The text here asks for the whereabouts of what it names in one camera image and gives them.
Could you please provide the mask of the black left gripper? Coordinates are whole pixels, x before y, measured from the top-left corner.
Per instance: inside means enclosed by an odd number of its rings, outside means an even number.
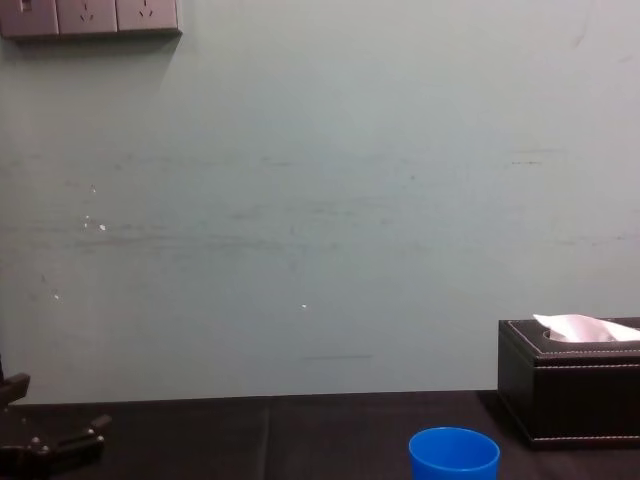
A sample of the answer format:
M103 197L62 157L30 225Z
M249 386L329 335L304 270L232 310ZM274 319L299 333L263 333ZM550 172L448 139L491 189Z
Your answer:
M31 376L26 373L1 378L2 411L27 395L30 381ZM109 415L101 415L87 427L69 436L49 441L33 437L28 445L2 446L1 477L47 479L48 469L78 467L96 462L105 449L105 432L111 423Z

